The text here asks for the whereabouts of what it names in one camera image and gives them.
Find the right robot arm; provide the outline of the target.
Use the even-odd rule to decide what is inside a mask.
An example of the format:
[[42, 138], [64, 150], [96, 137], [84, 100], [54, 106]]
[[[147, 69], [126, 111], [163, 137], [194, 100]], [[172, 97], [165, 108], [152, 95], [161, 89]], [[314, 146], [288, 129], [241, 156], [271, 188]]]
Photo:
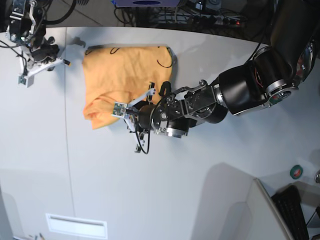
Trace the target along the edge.
[[0, 42], [2, 49], [12, 50], [22, 60], [22, 75], [37, 66], [57, 61], [60, 48], [53, 36], [46, 38], [46, 27], [58, 25], [73, 13], [77, 1], [59, 19], [48, 20], [52, 0], [2, 0], [0, 2], [0, 31], [11, 45]]

